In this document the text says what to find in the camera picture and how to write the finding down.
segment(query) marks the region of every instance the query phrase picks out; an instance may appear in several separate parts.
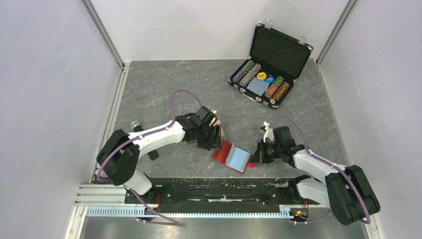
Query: poker chip case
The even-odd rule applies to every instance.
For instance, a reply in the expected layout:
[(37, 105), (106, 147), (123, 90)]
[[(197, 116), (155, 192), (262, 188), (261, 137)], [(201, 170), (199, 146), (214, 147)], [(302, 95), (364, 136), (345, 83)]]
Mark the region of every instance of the poker chip case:
[[(256, 25), (253, 34), (249, 59), (231, 75), (228, 83), (249, 99), (275, 110), (292, 89), (312, 50), (312, 46), (279, 32), (268, 25), (259, 23)], [(284, 78), (284, 82), (290, 84), (280, 99), (268, 98), (265, 94), (258, 95), (249, 90), (247, 88), (248, 85), (239, 84), (240, 82), (233, 79), (249, 61), (261, 65), (261, 69), (255, 73), (255, 77), (258, 73), (265, 72), (274, 78), (281, 76)]]

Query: case lid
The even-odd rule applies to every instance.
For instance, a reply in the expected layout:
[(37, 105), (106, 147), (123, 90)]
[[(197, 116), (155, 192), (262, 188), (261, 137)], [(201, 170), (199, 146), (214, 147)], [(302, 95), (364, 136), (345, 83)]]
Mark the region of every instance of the case lid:
[(312, 46), (263, 24), (255, 27), (250, 56), (276, 67), (297, 79), (309, 56)]

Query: black plastic piece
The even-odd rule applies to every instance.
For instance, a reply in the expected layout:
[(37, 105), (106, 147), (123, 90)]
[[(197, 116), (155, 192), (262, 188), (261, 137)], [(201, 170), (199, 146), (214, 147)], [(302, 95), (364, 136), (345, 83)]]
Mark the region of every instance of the black plastic piece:
[[(141, 132), (141, 131), (144, 131), (144, 130), (143, 130), (141, 125), (137, 125), (133, 128), (133, 131), (134, 132)], [(151, 159), (151, 160), (155, 160), (160, 156), (156, 150), (148, 152), (147, 154), (148, 154), (149, 159)]]
[[(161, 213), (276, 213), (279, 205), (295, 203), (288, 188), (288, 178), (151, 178), (160, 195)], [(126, 204), (139, 204), (132, 193)], [(242, 200), (219, 202), (222, 198)], [(151, 204), (157, 204), (157, 197)]]
[[(141, 197), (142, 198), (142, 200), (145, 202), (145, 203), (155, 203), (155, 199), (156, 199), (156, 196), (157, 196), (157, 194), (158, 194), (158, 191), (157, 191), (157, 187), (155, 186), (155, 184), (151, 181), (151, 179), (148, 177), (148, 175), (146, 175), (145, 173), (144, 173), (144, 175), (149, 179), (149, 181), (152, 183), (152, 188), (151, 189), (149, 189), (148, 190), (148, 192), (146, 192), (144, 195), (139, 195), (139, 197)], [(124, 203), (130, 203), (130, 202), (137, 202), (137, 203), (139, 203), (139, 201), (138, 201), (138, 199), (135, 197), (135, 195), (132, 193), (132, 191), (131, 190), (128, 190), (127, 188), (126, 188), (126, 197), (125, 197), (125, 200), (124, 200)]]
[(274, 162), (274, 158), (281, 158), (283, 162), (296, 167), (293, 161), (293, 155), (305, 147), (301, 144), (296, 145), (287, 126), (273, 129), (273, 134), (274, 142), (268, 140), (264, 142), (262, 139), (258, 140), (257, 150), (249, 162), (272, 163)]
[[(122, 129), (114, 131), (98, 153), (98, 164), (101, 165), (117, 147), (128, 140), (127, 134)], [(138, 163), (140, 151), (137, 145), (130, 143), (123, 150), (123, 153), (122, 150), (117, 152), (104, 167), (104, 172), (115, 186), (127, 182), (135, 173)]]
[(221, 126), (213, 125), (213, 120), (216, 120), (215, 114), (205, 106), (194, 114), (177, 116), (176, 121), (185, 131), (182, 141), (197, 140), (198, 148), (221, 150)]
[(297, 79), (311, 55), (312, 47), (273, 28), (256, 26), (250, 56), (259, 59), (261, 65), (282, 70), (281, 76)]
[[(352, 165), (344, 171), (356, 186), (369, 215), (380, 211), (380, 203), (372, 190), (363, 170)], [(365, 218), (362, 206), (357, 196), (340, 173), (330, 173), (325, 177), (331, 210), (337, 220), (343, 225)]]
[(293, 179), (289, 180), (289, 185), (287, 186), (289, 196), (295, 203), (300, 203), (304, 201), (304, 198), (302, 198), (298, 191), (298, 183), (302, 180), (305, 180), (307, 178), (311, 178), (309, 175), (302, 175)]

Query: white wall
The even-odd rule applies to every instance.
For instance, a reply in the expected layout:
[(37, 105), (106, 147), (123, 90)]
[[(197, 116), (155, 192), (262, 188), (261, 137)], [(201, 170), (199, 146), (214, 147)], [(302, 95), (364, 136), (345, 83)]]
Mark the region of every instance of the white wall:
[(421, 12), (421, 1), (359, 1), (321, 66), (346, 150), (381, 203), (387, 239), (421, 235)]
[(119, 70), (79, 0), (3, 0), (0, 32), (0, 238), (60, 239)]
[(316, 58), (347, 0), (92, 0), (125, 62), (240, 59), (267, 19)]

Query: gray floor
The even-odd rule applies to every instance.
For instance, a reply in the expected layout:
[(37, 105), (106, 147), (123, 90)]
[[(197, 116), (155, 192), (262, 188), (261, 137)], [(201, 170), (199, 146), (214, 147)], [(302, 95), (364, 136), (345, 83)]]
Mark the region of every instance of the gray floor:
[[(325, 209), (311, 209), (311, 218)], [(144, 225), (135, 218), (85, 219), (81, 239), (367, 239), (362, 223), (340, 224), (334, 216), (309, 225), (286, 219), (177, 219), (180, 226)]]
[[(310, 148), (336, 163), (345, 164), (337, 128), (317, 67), (312, 60), (277, 110), (259, 106), (227, 83), (229, 76), (244, 60), (143, 61), (132, 62), (121, 99), (115, 128), (130, 130), (129, 123), (139, 120), (144, 128), (168, 122), (170, 96), (177, 89), (196, 93), (205, 106), (217, 110), (225, 138), (254, 153), (263, 134), (264, 120), (276, 114), (290, 116), (303, 128)], [(178, 115), (195, 112), (199, 104), (185, 93), (176, 95)], [(286, 120), (274, 120), (272, 128), (288, 125), (296, 143), (303, 143), (299, 132)], [(194, 144), (178, 143), (158, 149), (160, 157), (140, 159), (138, 170), (150, 177), (296, 177), (303, 172), (276, 160), (258, 165), (241, 175), (213, 158), (213, 151)]]

